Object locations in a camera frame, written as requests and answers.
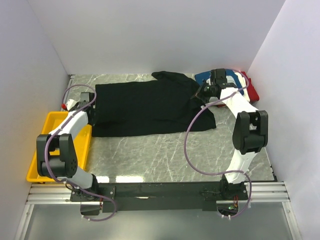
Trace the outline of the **black t-shirt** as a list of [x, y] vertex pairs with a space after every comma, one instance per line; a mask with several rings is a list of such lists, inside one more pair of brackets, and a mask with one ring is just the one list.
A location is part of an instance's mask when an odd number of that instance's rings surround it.
[[202, 109], [200, 85], [182, 73], [153, 72], [153, 80], [97, 84], [92, 136], [133, 137], [185, 132]]

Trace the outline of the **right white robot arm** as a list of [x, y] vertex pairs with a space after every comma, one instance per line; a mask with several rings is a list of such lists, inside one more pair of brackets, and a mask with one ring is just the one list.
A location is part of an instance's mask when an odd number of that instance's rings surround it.
[[235, 117], [234, 153], [219, 187], [221, 197], [226, 200], [243, 192], [245, 173], [257, 153], [268, 143], [268, 113], [251, 105], [242, 92], [244, 90], [236, 83], [227, 80], [226, 69], [217, 68], [210, 71], [210, 77], [203, 81], [195, 94], [205, 104], [210, 103], [211, 98], [222, 102]]

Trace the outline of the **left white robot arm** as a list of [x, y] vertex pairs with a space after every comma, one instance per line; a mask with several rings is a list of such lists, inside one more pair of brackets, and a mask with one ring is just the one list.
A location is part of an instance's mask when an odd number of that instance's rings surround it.
[[100, 188], [94, 174], [78, 166], [74, 140], [80, 131], [92, 124], [96, 94], [82, 92], [80, 101], [68, 109], [67, 117], [54, 130], [36, 139], [36, 169], [41, 177], [82, 189], [88, 201], [96, 200]]

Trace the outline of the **folded blue printed t-shirt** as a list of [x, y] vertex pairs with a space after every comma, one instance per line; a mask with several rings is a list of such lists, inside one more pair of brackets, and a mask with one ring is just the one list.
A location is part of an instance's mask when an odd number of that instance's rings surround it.
[[[242, 88], [242, 84], [238, 78], [238, 76], [235, 74], [235, 72], [231, 69], [226, 69], [226, 79], [228, 83], [235, 84], [239, 89]], [[203, 84], [203, 81], [208, 80], [211, 77], [211, 72], [206, 71], [202, 73], [198, 73], [194, 76], [195, 81], [201, 86]]]

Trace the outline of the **folded white t-shirt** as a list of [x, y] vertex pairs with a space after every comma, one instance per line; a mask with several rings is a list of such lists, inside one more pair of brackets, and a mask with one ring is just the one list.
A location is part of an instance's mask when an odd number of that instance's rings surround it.
[[240, 82], [240, 84], [241, 84], [241, 87], [243, 88], [243, 87], [245, 87], [242, 91], [243, 91], [243, 94], [242, 94], [242, 96], [248, 101], [248, 102], [250, 102], [251, 100], [250, 100], [250, 96], [249, 96], [249, 93], [248, 93], [248, 89], [247, 89], [247, 80], [246, 80], [246, 78], [244, 77], [244, 76], [242, 76], [242, 74], [241, 73], [238, 73], [238, 72], [235, 72], [235, 74], [237, 75], [237, 77], [238, 77], [238, 80], [239, 80], [239, 82]]

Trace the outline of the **folded red t-shirt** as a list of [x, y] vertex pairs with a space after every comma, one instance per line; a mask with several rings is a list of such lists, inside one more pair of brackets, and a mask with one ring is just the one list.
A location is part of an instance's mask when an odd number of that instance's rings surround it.
[[251, 104], [257, 102], [260, 100], [260, 97], [255, 89], [255, 87], [252, 84], [251, 78], [247, 76], [247, 74], [244, 71], [236, 72], [231, 69], [226, 69], [226, 79], [227, 83], [234, 84], [238, 89], [243, 88], [246, 86], [246, 78], [248, 79], [249, 86], [242, 90], [240, 94]]

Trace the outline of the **black base beam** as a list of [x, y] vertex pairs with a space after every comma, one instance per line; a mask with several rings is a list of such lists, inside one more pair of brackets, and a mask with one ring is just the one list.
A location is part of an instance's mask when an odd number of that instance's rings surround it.
[[82, 203], [85, 215], [118, 211], [216, 211], [218, 201], [245, 201], [246, 185], [225, 180], [205, 182], [100, 183], [96, 195], [73, 190], [72, 203]]

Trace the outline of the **aluminium rail frame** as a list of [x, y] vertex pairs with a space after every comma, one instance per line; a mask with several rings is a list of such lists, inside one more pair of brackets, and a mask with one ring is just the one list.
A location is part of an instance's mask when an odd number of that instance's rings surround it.
[[[35, 205], [72, 204], [71, 195], [71, 191], [62, 184], [32, 184], [14, 238], [16, 240], [25, 238]], [[254, 182], [250, 202], [282, 203], [292, 238], [294, 240], [302, 239], [284, 182]]]

